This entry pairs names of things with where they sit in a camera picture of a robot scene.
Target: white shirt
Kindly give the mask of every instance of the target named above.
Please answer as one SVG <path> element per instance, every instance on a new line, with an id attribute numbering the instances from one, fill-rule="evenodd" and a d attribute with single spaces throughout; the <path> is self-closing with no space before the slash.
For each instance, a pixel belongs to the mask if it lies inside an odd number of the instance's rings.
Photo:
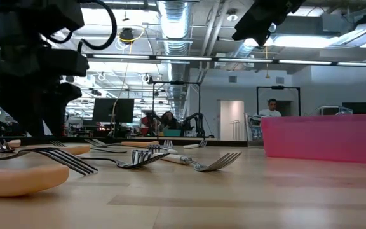
<path id="1" fill-rule="evenodd" d="M 279 111 L 271 111 L 270 109 L 259 111 L 259 115 L 268 117 L 282 117 Z"/>

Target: pink container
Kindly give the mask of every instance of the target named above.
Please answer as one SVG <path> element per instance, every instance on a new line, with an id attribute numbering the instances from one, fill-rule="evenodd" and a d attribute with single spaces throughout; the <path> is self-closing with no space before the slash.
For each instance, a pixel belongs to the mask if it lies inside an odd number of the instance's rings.
<path id="1" fill-rule="evenodd" d="M 366 114 L 263 118 L 269 157 L 366 163 Z"/>

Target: wooden table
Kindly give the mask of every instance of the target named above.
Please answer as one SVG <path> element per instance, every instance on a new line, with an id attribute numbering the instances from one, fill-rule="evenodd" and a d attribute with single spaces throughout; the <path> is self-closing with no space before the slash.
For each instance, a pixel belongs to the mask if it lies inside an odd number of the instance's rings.
<path id="1" fill-rule="evenodd" d="M 98 174 L 71 172 L 57 188 L 0 198 L 0 228 L 366 228 L 366 165 L 267 159 L 259 148 L 176 149 L 205 164 L 227 152 L 243 155 L 210 173 L 164 161 L 142 170 L 92 163 Z M 27 155 L 0 168 L 46 163 L 54 162 Z"/>

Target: woman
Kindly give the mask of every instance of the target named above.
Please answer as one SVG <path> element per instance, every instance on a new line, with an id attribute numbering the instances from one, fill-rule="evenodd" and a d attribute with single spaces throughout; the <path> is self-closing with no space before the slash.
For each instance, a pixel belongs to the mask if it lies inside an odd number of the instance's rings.
<path id="1" fill-rule="evenodd" d="M 163 130 L 179 130 L 180 124 L 177 119 L 173 116 L 173 113 L 170 111 L 165 112 L 162 117 L 162 124 L 160 125 L 160 131 Z"/>

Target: white door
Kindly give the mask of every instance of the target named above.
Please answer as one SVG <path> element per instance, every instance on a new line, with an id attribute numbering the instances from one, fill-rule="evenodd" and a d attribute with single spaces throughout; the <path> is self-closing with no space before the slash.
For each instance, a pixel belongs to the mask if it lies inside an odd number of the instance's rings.
<path id="1" fill-rule="evenodd" d="M 244 102 L 219 101 L 221 141 L 245 141 Z"/>

